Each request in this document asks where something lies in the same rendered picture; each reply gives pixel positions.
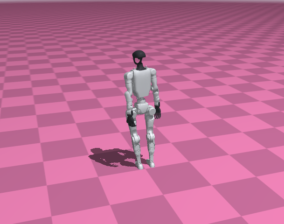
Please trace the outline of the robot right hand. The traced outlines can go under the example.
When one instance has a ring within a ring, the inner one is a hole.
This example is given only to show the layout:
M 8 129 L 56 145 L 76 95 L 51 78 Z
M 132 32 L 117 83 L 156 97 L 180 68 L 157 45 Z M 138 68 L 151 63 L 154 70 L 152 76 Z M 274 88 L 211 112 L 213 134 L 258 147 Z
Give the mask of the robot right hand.
M 160 118 L 161 117 L 161 110 L 160 110 L 160 102 L 158 103 L 158 106 L 156 106 L 156 105 L 154 105 L 155 106 L 155 109 L 156 109 L 156 113 L 155 113 L 155 115 L 154 115 L 154 117 L 156 116 L 156 118 L 158 119 L 158 118 Z M 156 119 L 155 118 L 155 119 Z

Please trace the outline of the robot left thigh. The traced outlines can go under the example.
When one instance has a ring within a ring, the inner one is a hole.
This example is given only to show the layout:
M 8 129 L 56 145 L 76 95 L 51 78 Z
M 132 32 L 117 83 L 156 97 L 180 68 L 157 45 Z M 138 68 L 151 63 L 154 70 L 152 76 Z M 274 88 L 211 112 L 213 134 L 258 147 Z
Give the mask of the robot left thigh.
M 126 114 L 126 119 L 127 119 L 127 110 L 125 112 Z M 134 119 L 134 123 L 136 125 L 136 116 L 137 116 L 137 108 L 136 107 L 133 107 L 133 119 Z M 137 127 L 131 127 L 129 126 L 129 129 L 130 129 L 130 133 L 131 133 L 131 137 L 134 137 L 134 140 L 135 140 L 135 144 L 138 144 L 140 142 L 140 137 L 139 135 L 137 134 Z

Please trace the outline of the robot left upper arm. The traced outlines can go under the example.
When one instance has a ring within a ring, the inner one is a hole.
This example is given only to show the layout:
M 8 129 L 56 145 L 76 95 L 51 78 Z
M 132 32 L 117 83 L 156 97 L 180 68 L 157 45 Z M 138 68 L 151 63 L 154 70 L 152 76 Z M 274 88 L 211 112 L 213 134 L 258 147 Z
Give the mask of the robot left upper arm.
M 130 96 L 132 96 L 132 78 L 133 78 L 133 71 L 129 71 L 124 74 L 125 86 L 127 88 L 127 92 L 130 93 Z

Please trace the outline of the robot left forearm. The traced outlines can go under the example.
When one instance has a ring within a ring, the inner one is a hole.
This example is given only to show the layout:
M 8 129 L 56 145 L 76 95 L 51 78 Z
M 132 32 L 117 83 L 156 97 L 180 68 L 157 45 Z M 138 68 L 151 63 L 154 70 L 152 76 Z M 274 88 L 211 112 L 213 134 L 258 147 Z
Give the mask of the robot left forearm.
M 127 114 L 131 115 L 131 110 L 133 111 L 132 101 L 133 99 L 130 96 L 129 92 L 125 92 L 125 98 L 127 103 Z

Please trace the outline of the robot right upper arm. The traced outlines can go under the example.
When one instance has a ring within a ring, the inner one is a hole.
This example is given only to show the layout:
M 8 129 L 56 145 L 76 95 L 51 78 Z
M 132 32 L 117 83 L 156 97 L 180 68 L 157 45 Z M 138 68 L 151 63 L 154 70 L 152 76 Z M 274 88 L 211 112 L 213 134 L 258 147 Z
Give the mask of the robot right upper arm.
M 153 68 L 150 68 L 151 71 L 151 91 L 156 91 L 158 89 L 157 87 L 157 78 L 156 78 L 156 70 Z

